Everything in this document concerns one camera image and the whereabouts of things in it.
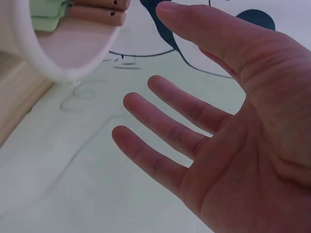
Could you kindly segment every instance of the light green surface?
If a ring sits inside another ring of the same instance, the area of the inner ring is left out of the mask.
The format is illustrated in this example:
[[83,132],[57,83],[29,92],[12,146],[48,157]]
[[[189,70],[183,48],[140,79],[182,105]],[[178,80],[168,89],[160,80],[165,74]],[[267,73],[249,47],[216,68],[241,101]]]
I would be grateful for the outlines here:
[[55,17],[60,5],[67,0],[30,0],[31,16]]
[[32,17],[33,27],[36,31],[53,32],[59,22],[59,19],[65,16],[68,3],[62,3],[58,15],[55,17]]
[[131,62],[130,57],[113,57],[76,90],[54,86],[12,133],[0,150],[0,186],[5,187],[0,191],[0,232],[209,232],[121,153],[111,131],[126,125],[161,153],[189,166],[188,158],[124,109],[124,95],[138,92],[201,132],[148,90],[151,75],[163,75],[230,113],[238,111],[244,93],[232,79],[190,68],[177,52],[124,65]]

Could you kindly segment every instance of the black ear print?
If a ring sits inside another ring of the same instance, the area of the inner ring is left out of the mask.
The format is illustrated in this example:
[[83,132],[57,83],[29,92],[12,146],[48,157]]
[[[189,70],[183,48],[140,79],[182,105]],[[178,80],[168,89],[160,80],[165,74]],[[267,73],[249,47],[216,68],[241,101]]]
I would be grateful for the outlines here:
[[262,26],[273,31],[276,30],[276,25],[273,19],[265,12],[259,10],[247,10],[237,15],[237,18],[247,22]]

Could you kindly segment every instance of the black line drawing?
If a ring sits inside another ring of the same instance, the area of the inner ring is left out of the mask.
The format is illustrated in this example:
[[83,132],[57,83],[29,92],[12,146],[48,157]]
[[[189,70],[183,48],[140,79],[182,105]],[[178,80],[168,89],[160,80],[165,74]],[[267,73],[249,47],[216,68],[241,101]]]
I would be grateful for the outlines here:
[[[185,58],[184,54],[182,53],[181,49],[179,48],[178,44],[175,41],[174,35],[173,33],[159,20],[159,18],[156,15],[156,6],[164,1],[164,0],[139,0],[140,3],[144,6],[144,8],[148,11],[150,17],[152,18],[157,32],[159,33],[159,35],[161,36],[161,38],[172,47],[172,50],[166,51],[166,52],[162,52],[162,53],[157,53],[157,54],[151,54],[151,55],[143,55],[143,56],[137,56],[137,55],[133,55],[133,54],[125,54],[125,53],[117,53],[114,51],[110,51],[111,54],[115,54],[115,55],[120,55],[122,56],[122,58],[126,57],[133,57],[134,60],[136,59],[136,57],[154,57],[154,56],[161,56],[173,51],[176,51],[179,53],[179,55],[181,56],[181,58],[183,59],[183,61],[190,66],[191,68],[198,70],[200,72],[204,72],[207,74],[211,74],[211,75],[215,75],[218,77],[222,77],[222,78],[232,78],[230,76],[226,76],[226,75],[220,75],[220,74],[216,74],[213,72],[209,72],[207,70],[202,70],[199,69],[195,66],[193,66],[192,64],[190,64],[187,59]],[[208,5],[212,6],[212,0],[208,0]],[[238,14],[236,17],[241,18],[243,20],[246,20],[248,22],[254,23],[256,25],[265,27],[265,28],[269,28],[271,30],[275,30],[275,23],[273,21],[273,19],[265,12],[260,11],[260,10],[254,10],[254,9],[250,9],[250,10],[246,10],[241,12],[240,14]],[[140,67],[123,67],[123,66],[115,66],[114,68],[118,68],[118,69],[141,69]]]

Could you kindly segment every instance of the green object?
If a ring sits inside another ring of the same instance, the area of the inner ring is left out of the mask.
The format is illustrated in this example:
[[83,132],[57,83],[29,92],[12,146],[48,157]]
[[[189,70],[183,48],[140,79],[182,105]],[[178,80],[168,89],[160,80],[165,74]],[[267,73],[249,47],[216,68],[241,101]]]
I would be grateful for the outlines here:
[[66,0],[30,0],[32,17],[56,17],[61,4]]
[[53,32],[55,31],[59,19],[68,15],[71,5],[64,2],[55,17],[32,17],[33,27],[35,31]]

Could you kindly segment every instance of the wooden object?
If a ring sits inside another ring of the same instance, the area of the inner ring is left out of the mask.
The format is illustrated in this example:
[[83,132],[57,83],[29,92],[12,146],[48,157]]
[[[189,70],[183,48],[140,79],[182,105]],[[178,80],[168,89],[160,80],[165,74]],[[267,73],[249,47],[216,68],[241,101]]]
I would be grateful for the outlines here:
[[68,16],[70,18],[83,19],[111,26],[122,26],[126,18],[126,13],[124,11],[73,5],[70,8]]
[[76,4],[97,6],[110,8],[113,10],[126,11],[131,3],[131,0],[73,0]]
[[52,86],[21,58],[0,52],[0,146]]

